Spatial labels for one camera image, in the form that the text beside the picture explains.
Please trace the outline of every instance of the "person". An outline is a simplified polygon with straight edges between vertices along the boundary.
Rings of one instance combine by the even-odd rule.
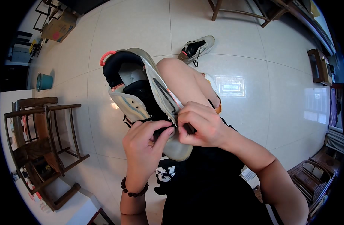
[[[173,132],[171,122],[137,121],[123,138],[127,157],[125,188],[140,193],[154,173],[166,194],[162,224],[305,224],[308,205],[281,163],[267,149],[227,126],[216,109],[221,102],[210,82],[174,58],[157,64],[169,89],[184,106],[178,113],[179,141],[193,145],[183,162],[160,160]],[[189,123],[196,132],[188,134]],[[155,140],[153,133],[166,127]],[[260,180],[263,203],[239,175],[246,165]],[[144,195],[122,192],[122,224],[148,224]]]

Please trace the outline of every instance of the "teal bucket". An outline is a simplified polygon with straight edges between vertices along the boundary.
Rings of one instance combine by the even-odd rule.
[[[51,89],[53,84],[53,76],[39,73],[37,76],[37,92],[41,90]]]

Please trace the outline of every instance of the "white number print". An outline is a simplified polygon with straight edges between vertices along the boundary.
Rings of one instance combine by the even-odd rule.
[[[171,166],[168,168],[170,176],[174,176],[175,174],[175,167]],[[167,174],[167,171],[163,169],[162,167],[157,167],[156,168],[156,174],[158,176],[158,179],[162,182],[169,182],[171,178],[169,176],[164,176],[163,174]]]

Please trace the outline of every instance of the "knee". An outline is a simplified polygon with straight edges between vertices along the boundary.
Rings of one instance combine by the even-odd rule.
[[[179,65],[182,61],[180,61],[179,59],[176,58],[164,58],[161,59],[158,63],[157,63],[157,68],[158,70],[165,70],[166,68],[173,68],[177,65]]]

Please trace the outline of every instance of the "shoe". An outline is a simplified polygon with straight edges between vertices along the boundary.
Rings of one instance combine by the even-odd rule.
[[[222,111],[222,101],[220,99],[220,96],[218,95],[217,85],[214,82],[214,79],[210,75],[206,74],[205,72],[200,72],[200,73],[201,73],[202,76],[204,74],[204,78],[209,82],[209,84],[211,85],[212,89],[214,90],[214,92],[216,93],[217,97],[219,98],[219,107],[217,109],[215,109],[215,110],[216,110],[216,112],[218,114],[220,114],[221,111]]]
[[[198,66],[198,57],[210,52],[214,45],[214,37],[211,35],[200,39],[187,42],[178,56],[186,64],[193,62],[194,66]]]
[[[109,84],[111,99],[125,115],[123,121],[129,127],[138,120],[172,122],[175,130],[163,153],[175,161],[186,160],[193,146],[178,141],[177,114],[181,108],[148,53],[138,48],[110,51],[102,56],[100,65],[103,66],[103,75]],[[155,138],[165,129],[157,130]]]

